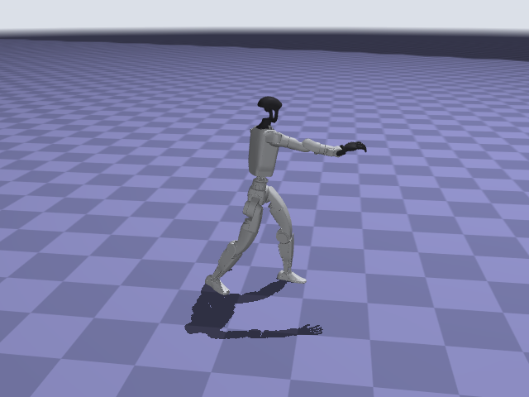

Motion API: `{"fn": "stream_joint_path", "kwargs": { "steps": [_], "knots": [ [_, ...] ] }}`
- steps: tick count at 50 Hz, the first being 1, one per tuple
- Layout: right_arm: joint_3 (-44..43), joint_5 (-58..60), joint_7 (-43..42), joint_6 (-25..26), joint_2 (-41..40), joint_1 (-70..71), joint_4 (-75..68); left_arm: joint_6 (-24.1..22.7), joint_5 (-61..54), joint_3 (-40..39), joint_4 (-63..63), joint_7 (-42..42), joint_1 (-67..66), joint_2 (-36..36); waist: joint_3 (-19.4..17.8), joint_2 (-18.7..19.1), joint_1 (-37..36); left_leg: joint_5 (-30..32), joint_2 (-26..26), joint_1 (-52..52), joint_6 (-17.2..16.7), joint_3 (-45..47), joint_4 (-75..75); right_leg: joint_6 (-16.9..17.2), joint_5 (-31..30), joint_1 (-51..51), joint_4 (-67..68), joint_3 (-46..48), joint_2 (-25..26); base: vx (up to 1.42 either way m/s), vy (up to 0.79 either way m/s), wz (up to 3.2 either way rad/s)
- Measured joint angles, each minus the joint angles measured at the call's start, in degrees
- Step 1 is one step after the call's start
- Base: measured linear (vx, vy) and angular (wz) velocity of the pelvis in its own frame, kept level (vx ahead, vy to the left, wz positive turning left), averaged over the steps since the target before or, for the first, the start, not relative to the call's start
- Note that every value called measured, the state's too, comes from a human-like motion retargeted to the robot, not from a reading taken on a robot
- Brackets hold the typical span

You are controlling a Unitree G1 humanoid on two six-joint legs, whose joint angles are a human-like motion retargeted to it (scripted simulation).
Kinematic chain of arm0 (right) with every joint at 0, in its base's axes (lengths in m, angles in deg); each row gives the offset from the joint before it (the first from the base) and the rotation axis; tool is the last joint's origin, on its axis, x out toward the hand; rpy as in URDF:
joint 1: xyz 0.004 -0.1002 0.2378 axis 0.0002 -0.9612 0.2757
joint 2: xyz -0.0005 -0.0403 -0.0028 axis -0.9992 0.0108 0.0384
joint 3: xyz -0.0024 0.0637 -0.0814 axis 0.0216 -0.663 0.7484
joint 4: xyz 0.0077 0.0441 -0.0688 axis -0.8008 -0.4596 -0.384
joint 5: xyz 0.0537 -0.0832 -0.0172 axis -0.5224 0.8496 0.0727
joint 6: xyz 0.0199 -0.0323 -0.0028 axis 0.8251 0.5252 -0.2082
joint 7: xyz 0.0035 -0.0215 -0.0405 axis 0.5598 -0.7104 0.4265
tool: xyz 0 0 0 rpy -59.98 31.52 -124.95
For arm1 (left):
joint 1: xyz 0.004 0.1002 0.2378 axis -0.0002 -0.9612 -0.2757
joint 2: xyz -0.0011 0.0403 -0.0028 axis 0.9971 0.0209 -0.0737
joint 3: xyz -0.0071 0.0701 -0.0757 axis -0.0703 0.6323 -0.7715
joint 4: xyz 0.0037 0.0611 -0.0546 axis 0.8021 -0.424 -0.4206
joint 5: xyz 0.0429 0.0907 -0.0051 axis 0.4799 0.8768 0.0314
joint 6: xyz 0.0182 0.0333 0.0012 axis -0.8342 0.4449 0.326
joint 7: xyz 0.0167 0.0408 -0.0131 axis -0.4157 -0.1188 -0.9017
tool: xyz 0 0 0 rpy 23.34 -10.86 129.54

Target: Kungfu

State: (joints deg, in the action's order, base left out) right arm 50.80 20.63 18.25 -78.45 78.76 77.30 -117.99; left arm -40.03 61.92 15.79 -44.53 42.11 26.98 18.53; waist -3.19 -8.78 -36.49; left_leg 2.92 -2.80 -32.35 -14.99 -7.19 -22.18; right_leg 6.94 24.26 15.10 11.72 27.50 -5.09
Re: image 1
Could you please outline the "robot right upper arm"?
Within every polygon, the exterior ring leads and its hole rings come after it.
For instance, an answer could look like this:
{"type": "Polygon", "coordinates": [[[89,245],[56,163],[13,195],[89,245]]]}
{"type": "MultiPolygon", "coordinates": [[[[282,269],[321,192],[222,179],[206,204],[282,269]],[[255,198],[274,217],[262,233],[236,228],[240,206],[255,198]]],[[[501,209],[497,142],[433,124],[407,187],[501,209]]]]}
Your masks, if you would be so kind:
{"type": "MultiPolygon", "coordinates": [[[[309,139],[309,138],[307,138],[309,139]]],[[[306,140],[306,139],[305,139],[306,140]]],[[[305,141],[304,140],[304,141],[305,141]]],[[[286,147],[296,151],[309,152],[310,150],[306,149],[303,146],[303,142],[299,142],[297,139],[285,136],[280,132],[271,132],[268,133],[265,142],[269,143],[271,146],[275,147],[286,147]]]]}

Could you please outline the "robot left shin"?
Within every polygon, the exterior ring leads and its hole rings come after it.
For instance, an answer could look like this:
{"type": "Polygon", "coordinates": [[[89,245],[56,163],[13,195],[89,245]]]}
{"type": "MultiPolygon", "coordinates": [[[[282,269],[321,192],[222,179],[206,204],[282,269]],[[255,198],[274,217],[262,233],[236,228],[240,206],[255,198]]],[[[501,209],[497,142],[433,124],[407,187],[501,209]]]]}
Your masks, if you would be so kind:
{"type": "Polygon", "coordinates": [[[279,243],[279,254],[283,260],[284,274],[287,273],[286,275],[290,275],[290,273],[292,273],[291,266],[293,262],[293,247],[294,247],[294,235],[291,236],[290,240],[287,243],[282,243],[282,242],[279,243]]]}

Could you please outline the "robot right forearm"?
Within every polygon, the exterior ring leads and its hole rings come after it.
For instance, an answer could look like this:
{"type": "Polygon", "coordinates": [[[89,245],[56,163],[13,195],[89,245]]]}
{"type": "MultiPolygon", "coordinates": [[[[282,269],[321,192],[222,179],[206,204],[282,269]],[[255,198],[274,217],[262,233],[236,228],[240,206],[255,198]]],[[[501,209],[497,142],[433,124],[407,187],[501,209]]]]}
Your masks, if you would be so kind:
{"type": "Polygon", "coordinates": [[[303,146],[306,149],[314,152],[315,155],[321,154],[321,155],[341,157],[341,155],[340,156],[336,155],[338,151],[342,150],[340,146],[323,145],[320,142],[315,142],[311,139],[306,139],[303,142],[303,146]]]}

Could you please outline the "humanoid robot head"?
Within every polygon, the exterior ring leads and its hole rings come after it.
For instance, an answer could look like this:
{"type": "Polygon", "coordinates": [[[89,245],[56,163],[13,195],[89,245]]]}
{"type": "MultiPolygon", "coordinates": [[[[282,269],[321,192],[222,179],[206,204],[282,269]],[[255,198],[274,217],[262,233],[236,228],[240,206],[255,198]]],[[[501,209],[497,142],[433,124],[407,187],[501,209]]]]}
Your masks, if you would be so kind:
{"type": "Polygon", "coordinates": [[[279,109],[282,107],[282,103],[274,97],[263,97],[258,102],[258,107],[264,108],[266,112],[269,112],[268,118],[263,118],[260,125],[258,125],[256,128],[258,129],[269,129],[269,126],[271,125],[271,122],[276,122],[278,119],[278,113],[279,109]],[[274,118],[273,118],[273,110],[274,110],[274,118]]]}

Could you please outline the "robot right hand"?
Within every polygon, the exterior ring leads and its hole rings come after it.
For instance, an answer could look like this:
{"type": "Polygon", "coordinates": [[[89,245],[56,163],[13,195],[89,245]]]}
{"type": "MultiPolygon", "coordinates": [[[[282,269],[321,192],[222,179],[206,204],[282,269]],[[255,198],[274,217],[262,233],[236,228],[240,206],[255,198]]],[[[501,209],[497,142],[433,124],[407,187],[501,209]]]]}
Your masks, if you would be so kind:
{"type": "Polygon", "coordinates": [[[336,153],[337,156],[340,156],[340,155],[345,155],[347,151],[355,151],[355,150],[365,150],[366,152],[366,147],[363,143],[361,143],[360,141],[357,141],[357,142],[349,142],[347,144],[345,144],[344,146],[343,145],[340,145],[341,149],[340,151],[338,151],[336,153]]]}

